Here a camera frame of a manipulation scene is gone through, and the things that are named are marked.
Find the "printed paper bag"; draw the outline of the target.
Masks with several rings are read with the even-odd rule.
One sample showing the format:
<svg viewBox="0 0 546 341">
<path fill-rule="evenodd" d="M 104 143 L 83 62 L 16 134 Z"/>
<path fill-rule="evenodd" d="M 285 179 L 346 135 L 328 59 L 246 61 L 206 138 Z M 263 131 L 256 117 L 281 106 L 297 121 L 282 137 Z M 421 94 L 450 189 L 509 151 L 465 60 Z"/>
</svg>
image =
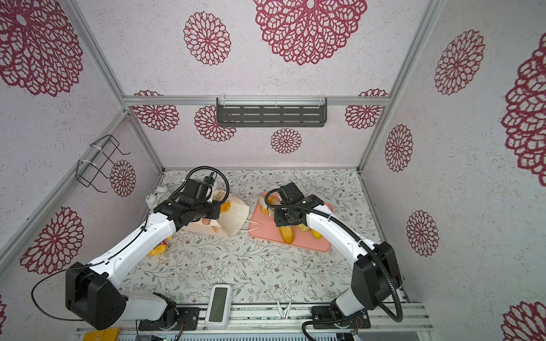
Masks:
<svg viewBox="0 0 546 341">
<path fill-rule="evenodd" d="M 228 196 L 226 201 L 231 202 L 231 209 L 227 213 L 220 212 L 217 220 L 210 220 L 208 224 L 203 224 L 203 220 L 200 220 L 197 223 L 190 223 L 183 230 L 213 237 L 234 237 L 245 223 L 250 222 L 247 219 L 250 214 L 250 207 L 232 194 Z"/>
</svg>

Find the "long baguette fake bread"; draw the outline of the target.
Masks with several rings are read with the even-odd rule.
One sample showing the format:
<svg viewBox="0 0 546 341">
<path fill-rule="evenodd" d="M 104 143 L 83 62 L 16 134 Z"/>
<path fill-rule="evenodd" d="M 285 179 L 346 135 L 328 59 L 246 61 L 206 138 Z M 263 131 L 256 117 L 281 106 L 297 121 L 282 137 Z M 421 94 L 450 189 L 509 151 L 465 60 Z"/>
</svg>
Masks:
<svg viewBox="0 0 546 341">
<path fill-rule="evenodd" d="M 279 228 L 280 235 L 285 244 L 292 244 L 295 240 L 294 229 L 291 226 L 284 226 Z"/>
</svg>

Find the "striped ring doughnut fake bread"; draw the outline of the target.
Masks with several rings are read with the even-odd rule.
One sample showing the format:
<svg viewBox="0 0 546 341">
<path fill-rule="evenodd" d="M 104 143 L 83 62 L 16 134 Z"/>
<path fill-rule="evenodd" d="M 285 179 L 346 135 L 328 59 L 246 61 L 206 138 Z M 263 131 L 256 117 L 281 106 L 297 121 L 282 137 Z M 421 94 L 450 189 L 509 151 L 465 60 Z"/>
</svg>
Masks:
<svg viewBox="0 0 546 341">
<path fill-rule="evenodd" d="M 271 194 L 268 198 L 265 198 L 265 196 L 259 197 L 260 211 L 263 214 L 268 215 L 269 217 L 274 216 L 274 208 L 272 206 L 279 205 L 279 204 L 280 204 L 280 200 L 277 194 Z"/>
</svg>

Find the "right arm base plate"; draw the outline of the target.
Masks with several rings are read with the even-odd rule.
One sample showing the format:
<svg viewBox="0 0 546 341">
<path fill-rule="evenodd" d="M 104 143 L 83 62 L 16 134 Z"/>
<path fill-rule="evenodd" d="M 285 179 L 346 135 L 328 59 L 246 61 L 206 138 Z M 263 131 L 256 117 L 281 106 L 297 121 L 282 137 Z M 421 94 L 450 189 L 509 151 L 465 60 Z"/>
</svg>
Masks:
<svg viewBox="0 0 546 341">
<path fill-rule="evenodd" d="M 371 327 L 367 311 L 357 311 L 345 316 L 332 306 L 315 305 L 311 307 L 311 317 L 315 329 L 359 330 Z"/>
</svg>

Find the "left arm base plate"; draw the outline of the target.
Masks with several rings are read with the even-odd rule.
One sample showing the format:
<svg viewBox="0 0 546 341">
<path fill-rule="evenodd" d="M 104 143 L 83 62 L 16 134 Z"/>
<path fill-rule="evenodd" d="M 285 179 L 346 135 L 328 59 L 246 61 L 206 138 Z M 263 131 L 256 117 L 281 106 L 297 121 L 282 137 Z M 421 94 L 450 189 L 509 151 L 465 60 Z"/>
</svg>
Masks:
<svg viewBox="0 0 546 341">
<path fill-rule="evenodd" d="M 138 331 L 194 331 L 199 321 L 200 308 L 169 309 L 157 321 L 139 322 Z"/>
</svg>

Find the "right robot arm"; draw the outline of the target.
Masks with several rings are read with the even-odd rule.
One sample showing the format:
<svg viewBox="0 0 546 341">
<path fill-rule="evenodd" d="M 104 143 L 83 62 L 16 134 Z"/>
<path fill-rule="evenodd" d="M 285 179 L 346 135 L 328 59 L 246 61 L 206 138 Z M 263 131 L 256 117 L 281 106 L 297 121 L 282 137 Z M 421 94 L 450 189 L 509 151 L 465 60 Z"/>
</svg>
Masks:
<svg viewBox="0 0 546 341">
<path fill-rule="evenodd" d="M 299 224 L 310 227 L 328 240 L 352 266 L 350 287 L 332 303 L 338 319 L 380 308 L 395 322 L 402 322 L 402 302 L 398 295 L 402 277 L 395 250 L 388 243 L 378 244 L 357 233 L 313 195 L 297 196 L 293 201 L 283 199 L 279 205 L 266 205 L 274 212 L 277 227 Z"/>
</svg>

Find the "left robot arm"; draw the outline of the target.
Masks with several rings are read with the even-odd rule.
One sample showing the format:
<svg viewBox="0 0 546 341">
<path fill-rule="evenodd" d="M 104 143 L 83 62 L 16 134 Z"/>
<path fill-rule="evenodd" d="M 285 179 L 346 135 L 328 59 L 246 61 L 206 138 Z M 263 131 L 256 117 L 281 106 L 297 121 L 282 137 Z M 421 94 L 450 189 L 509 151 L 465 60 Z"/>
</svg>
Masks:
<svg viewBox="0 0 546 341">
<path fill-rule="evenodd" d="M 163 294 L 124 294 L 123 280 L 151 251 L 190 223 L 216 220 L 223 202 L 190 205 L 165 200 L 136 230 L 90 264 L 76 262 L 65 275 L 65 307 L 96 330 L 117 321 L 148 321 L 160 329 L 179 322 L 176 302 Z"/>
</svg>

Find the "small round fake bread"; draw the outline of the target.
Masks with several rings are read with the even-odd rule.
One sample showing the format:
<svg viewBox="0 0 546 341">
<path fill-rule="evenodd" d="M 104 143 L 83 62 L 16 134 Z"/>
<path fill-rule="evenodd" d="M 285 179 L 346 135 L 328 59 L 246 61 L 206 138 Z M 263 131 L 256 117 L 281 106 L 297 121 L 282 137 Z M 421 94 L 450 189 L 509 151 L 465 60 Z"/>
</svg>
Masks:
<svg viewBox="0 0 546 341">
<path fill-rule="evenodd" d="M 311 230 L 311 228 L 305 224 L 299 224 L 297 226 L 297 228 L 301 231 L 301 232 L 308 232 Z"/>
</svg>

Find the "yellow orange striped fake bread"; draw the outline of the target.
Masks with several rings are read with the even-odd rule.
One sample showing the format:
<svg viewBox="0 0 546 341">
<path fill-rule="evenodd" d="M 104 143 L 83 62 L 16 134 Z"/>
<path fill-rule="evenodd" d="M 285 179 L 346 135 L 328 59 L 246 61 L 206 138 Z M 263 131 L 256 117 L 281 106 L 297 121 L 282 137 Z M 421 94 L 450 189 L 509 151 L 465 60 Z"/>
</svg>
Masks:
<svg viewBox="0 0 546 341">
<path fill-rule="evenodd" d="M 227 213 L 230 209 L 231 209 L 231 202 L 230 201 L 226 201 L 220 207 L 221 213 Z"/>
</svg>

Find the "small yellow fake bread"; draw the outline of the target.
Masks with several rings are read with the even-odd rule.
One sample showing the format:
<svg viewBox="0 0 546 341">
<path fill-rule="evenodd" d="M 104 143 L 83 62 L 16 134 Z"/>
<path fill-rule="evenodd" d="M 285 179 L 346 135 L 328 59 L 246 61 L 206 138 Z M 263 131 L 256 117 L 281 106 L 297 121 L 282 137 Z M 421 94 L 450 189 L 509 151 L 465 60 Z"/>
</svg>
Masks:
<svg viewBox="0 0 546 341">
<path fill-rule="evenodd" d="M 320 240 L 322 238 L 322 235 L 315 230 L 312 230 L 312 234 L 317 240 Z"/>
</svg>

